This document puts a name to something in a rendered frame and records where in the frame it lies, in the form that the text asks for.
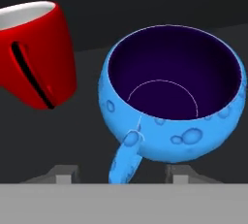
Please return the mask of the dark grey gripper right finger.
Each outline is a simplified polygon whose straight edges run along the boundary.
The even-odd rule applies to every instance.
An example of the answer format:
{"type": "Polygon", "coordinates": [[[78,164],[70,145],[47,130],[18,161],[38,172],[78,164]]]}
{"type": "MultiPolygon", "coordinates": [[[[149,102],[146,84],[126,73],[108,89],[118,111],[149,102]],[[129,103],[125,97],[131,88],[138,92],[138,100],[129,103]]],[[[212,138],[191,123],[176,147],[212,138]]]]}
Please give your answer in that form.
{"type": "Polygon", "coordinates": [[[198,174],[189,165],[172,165],[165,166],[165,183],[172,184],[209,184],[218,183],[218,180],[198,174]]]}

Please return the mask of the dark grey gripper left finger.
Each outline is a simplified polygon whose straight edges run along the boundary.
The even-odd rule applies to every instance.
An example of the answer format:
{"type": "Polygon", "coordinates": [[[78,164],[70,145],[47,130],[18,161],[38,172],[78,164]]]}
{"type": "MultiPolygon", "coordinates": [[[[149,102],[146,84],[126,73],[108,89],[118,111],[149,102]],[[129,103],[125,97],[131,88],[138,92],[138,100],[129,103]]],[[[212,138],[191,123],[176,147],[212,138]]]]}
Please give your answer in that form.
{"type": "Polygon", "coordinates": [[[56,165],[47,174],[26,180],[35,184],[80,183],[78,165],[56,165]]]}

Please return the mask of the blue spotted mug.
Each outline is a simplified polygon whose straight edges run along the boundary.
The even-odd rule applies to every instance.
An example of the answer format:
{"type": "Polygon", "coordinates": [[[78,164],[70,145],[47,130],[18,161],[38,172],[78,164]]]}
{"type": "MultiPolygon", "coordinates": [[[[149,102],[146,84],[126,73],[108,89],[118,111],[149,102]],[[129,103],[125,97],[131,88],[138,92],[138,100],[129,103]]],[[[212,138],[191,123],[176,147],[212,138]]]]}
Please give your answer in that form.
{"type": "Polygon", "coordinates": [[[120,143],[109,182],[129,182],[142,159],[176,164],[221,146],[242,115],[246,85],[236,52],[200,29],[156,25],[121,39],[98,86],[103,119],[120,143]]]}

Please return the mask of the red mug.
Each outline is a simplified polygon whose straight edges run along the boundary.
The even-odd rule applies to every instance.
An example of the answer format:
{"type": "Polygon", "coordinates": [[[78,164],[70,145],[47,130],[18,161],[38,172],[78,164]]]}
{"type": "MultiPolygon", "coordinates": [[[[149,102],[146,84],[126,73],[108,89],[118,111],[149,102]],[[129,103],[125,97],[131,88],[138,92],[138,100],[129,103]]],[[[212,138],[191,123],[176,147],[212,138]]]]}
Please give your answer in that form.
{"type": "Polygon", "coordinates": [[[77,89],[66,18],[50,1],[0,9],[0,86],[26,105],[54,109],[77,89]]]}

